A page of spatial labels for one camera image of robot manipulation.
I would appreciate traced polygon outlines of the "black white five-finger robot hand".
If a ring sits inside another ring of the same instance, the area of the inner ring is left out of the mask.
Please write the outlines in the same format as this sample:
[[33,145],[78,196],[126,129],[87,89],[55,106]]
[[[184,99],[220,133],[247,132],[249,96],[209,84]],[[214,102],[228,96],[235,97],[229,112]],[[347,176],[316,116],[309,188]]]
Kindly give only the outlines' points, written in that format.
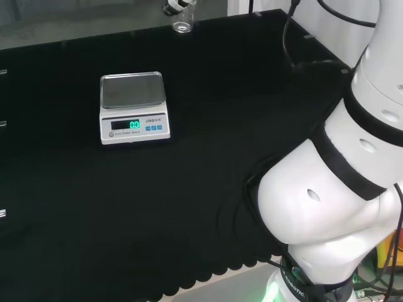
[[176,16],[194,2],[194,0],[164,0],[162,12],[166,16]]

